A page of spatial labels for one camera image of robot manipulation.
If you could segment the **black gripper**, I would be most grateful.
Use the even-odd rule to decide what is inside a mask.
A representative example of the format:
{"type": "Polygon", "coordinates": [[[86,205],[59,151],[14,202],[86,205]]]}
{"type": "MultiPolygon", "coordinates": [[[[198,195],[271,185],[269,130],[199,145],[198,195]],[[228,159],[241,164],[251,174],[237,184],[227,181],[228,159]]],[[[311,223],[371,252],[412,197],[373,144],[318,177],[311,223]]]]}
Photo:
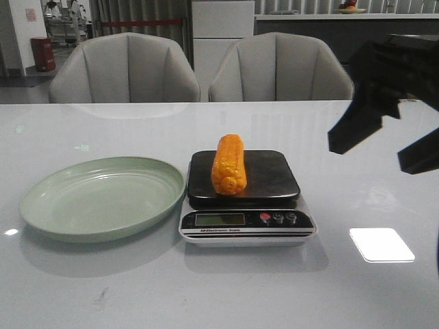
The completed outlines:
{"type": "MultiPolygon", "coordinates": [[[[438,37],[393,35],[368,41],[351,57],[355,94],[328,131],[329,151],[345,154],[382,127],[382,116],[400,117],[398,103],[413,97],[438,109],[438,37]]],[[[398,152],[408,174],[438,169],[438,129],[398,152]]]]}

